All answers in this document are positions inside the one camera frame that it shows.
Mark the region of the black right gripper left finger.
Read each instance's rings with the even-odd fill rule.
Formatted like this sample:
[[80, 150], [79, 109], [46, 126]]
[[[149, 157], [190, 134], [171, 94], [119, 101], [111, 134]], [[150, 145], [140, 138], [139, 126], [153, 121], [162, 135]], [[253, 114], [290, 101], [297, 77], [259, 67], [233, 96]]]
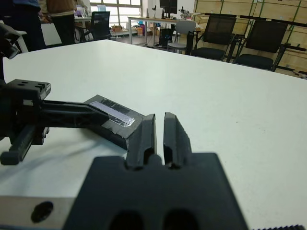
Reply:
[[139, 169], [148, 164], [149, 158], [156, 154], [155, 114], [147, 115], [128, 139], [126, 166]]

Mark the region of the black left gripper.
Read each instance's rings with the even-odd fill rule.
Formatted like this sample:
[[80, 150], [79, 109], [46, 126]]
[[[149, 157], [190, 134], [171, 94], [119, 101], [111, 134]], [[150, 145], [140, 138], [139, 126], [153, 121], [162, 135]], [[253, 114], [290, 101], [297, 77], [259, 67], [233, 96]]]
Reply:
[[[100, 126], [109, 115], [89, 104], [43, 101], [50, 83], [13, 80], [0, 84], [0, 139], [8, 137], [11, 147], [0, 155], [2, 165], [22, 162], [32, 145], [42, 145], [49, 127], [88, 128]], [[35, 120], [40, 111], [40, 126]]]

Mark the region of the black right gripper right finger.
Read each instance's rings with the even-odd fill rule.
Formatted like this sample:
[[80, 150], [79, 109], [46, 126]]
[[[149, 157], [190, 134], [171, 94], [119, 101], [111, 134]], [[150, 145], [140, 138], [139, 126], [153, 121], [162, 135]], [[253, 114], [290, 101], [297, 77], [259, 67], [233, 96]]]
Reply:
[[186, 131], [178, 117], [170, 112], [166, 112], [164, 117], [163, 148], [165, 165], [171, 169], [185, 166], [192, 153]]

